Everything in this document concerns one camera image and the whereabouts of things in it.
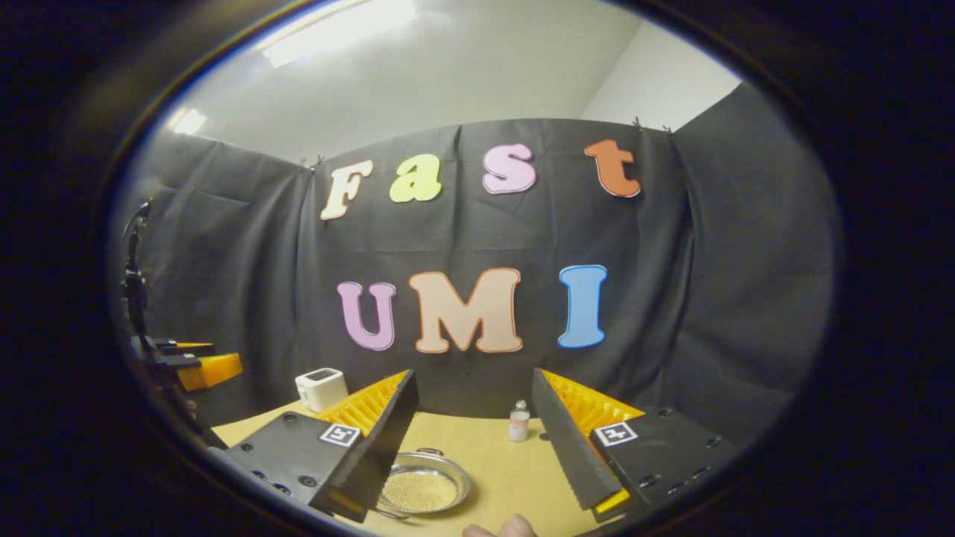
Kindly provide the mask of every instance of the small bottle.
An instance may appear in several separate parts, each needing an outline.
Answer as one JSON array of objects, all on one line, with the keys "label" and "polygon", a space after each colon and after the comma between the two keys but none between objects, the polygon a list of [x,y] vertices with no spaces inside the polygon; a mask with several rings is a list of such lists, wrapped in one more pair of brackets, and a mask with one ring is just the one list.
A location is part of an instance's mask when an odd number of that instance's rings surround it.
[{"label": "small bottle", "polygon": [[511,430],[508,438],[511,441],[527,440],[527,423],[530,419],[531,413],[527,411],[527,403],[521,399],[511,411]]}]

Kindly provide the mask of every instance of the wooden table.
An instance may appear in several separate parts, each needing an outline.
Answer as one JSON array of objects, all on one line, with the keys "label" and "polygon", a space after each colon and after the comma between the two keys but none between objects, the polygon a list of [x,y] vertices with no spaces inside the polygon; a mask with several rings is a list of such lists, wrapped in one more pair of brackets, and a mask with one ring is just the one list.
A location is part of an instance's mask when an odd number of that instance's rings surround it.
[{"label": "wooden table", "polygon": [[[255,432],[283,412],[314,416],[301,401],[253,418],[212,430],[229,445]],[[549,441],[541,440],[543,426],[531,419],[527,440],[507,439],[507,419],[456,418],[419,412],[401,443],[402,452],[433,447],[444,452],[471,476],[468,498],[444,513],[411,516],[396,521],[369,511],[364,524],[346,523],[386,536],[460,535],[469,524],[497,533],[514,513],[520,513],[541,537],[577,535],[597,527],[590,511],[581,510],[563,475]]]}]

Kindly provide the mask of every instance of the finger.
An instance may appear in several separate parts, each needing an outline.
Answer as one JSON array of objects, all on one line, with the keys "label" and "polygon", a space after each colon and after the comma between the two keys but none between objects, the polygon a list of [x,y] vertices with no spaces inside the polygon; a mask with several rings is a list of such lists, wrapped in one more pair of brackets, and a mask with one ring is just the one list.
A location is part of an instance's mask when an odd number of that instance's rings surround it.
[{"label": "finger", "polygon": [[471,524],[464,528],[461,537],[495,537],[495,535],[481,526]]},{"label": "finger", "polygon": [[511,520],[500,527],[499,537],[537,537],[531,523],[524,517],[515,514]]}]

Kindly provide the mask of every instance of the ceiling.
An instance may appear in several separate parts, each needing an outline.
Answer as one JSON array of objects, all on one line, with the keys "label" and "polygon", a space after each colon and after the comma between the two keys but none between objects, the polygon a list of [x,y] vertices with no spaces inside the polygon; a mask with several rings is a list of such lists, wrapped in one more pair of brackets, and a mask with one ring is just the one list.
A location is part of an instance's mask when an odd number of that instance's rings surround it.
[{"label": "ceiling", "polygon": [[449,124],[579,118],[640,25],[597,0],[412,1],[410,22],[279,68],[235,54],[180,108],[206,116],[198,135],[306,164]]}]

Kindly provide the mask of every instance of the foam letter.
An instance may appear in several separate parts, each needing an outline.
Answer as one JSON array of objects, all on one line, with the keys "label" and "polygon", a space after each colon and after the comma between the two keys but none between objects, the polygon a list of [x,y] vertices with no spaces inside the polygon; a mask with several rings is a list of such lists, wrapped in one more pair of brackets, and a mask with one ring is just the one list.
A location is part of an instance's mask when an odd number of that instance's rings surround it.
[{"label": "foam letter", "polygon": [[434,155],[417,155],[398,166],[398,179],[392,183],[392,201],[398,203],[418,200],[427,202],[441,191],[437,181],[437,172],[441,160]]},{"label": "foam letter", "polygon": [[504,192],[522,192],[537,180],[534,166],[530,161],[533,155],[523,143],[499,145],[484,154],[484,188],[492,194]]},{"label": "foam letter", "polygon": [[441,337],[441,324],[462,351],[471,345],[478,324],[481,338],[475,344],[485,353],[512,353],[523,346],[514,328],[514,287],[520,272],[513,268],[489,268],[477,279],[471,300],[465,305],[448,277],[441,272],[415,274],[408,285],[421,301],[421,339],[414,347],[422,353],[450,349]]},{"label": "foam letter", "polygon": [[588,145],[584,154],[597,159],[597,177],[604,190],[621,198],[632,198],[640,193],[640,182],[624,175],[624,162],[633,162],[633,153],[618,149],[616,141]]},{"label": "foam letter", "polygon": [[384,351],[394,343],[392,297],[395,289],[392,284],[371,284],[368,293],[374,297],[378,307],[378,333],[369,333],[361,322],[361,312],[358,309],[361,285],[354,282],[338,284],[338,294],[342,296],[342,312],[345,314],[345,328],[355,343],[373,351]]},{"label": "foam letter", "polygon": [[322,209],[319,217],[322,220],[331,220],[345,216],[345,212],[349,210],[345,206],[345,197],[348,196],[349,201],[353,202],[355,195],[358,194],[361,178],[371,175],[373,169],[371,161],[364,161],[331,172],[329,202]]},{"label": "foam letter", "polygon": [[600,285],[606,268],[580,265],[561,270],[561,282],[567,286],[567,331],[557,338],[566,349],[580,349],[604,341],[600,319]]}]

